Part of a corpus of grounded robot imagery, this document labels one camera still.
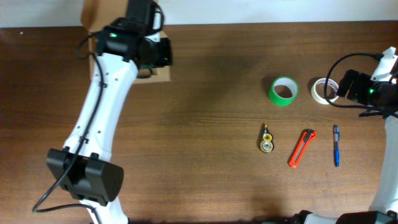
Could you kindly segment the brown cardboard box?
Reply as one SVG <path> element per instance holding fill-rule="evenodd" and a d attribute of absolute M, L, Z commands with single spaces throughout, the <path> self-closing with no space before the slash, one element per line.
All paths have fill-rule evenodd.
<path fill-rule="evenodd" d="M 95 36 L 88 41 L 90 50 L 102 56 L 113 54 L 122 60 L 139 64 L 139 51 L 145 38 L 159 42 L 169 38 L 162 30 L 156 34 L 141 36 L 126 29 L 126 11 L 129 0 L 85 0 L 80 21 L 83 27 Z M 170 67 L 139 69 L 138 83 L 170 81 Z"/>

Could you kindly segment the white masking tape roll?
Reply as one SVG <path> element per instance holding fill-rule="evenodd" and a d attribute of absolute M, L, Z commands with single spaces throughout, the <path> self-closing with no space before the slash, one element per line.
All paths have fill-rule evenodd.
<path fill-rule="evenodd" d="M 321 78 L 313 84 L 311 94 L 317 103 L 329 105 L 326 98 L 328 98 L 330 102 L 335 102 L 339 98 L 337 95 L 338 88 L 337 82 L 329 79 L 328 83 L 326 83 L 326 78 Z"/>

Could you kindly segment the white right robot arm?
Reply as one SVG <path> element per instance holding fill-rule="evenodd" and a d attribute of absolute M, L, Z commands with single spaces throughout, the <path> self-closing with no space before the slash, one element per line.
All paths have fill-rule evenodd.
<path fill-rule="evenodd" d="M 302 210 L 289 218 L 289 223 L 397 223 L 397 73 L 378 68 L 370 76 L 349 70 L 340 81 L 338 95 L 367 106 L 386 119 L 386 149 L 376 196 L 367 212 L 327 218 Z"/>

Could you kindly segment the green tape roll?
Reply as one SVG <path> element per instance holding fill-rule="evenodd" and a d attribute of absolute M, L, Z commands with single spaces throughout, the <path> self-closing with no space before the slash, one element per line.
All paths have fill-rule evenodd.
<path fill-rule="evenodd" d="M 277 106 L 291 104 L 299 93 L 298 83 L 290 77 L 276 78 L 269 90 L 269 98 Z"/>

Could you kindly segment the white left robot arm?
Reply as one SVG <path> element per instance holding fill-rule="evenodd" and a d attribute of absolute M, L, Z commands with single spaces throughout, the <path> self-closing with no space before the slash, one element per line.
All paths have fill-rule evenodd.
<path fill-rule="evenodd" d="M 113 138 L 125 99 L 140 69 L 171 65 L 170 40 L 161 36 L 163 27 L 132 28 L 120 23 L 90 33 L 85 44 L 95 39 L 89 52 L 95 65 L 80 115 L 61 149 L 50 149 L 46 163 L 55 183 L 34 205 L 39 205 L 57 188 L 70 193 L 76 203 L 59 209 L 81 207 L 93 223 L 129 223 L 119 200 L 124 170 L 111 163 Z"/>

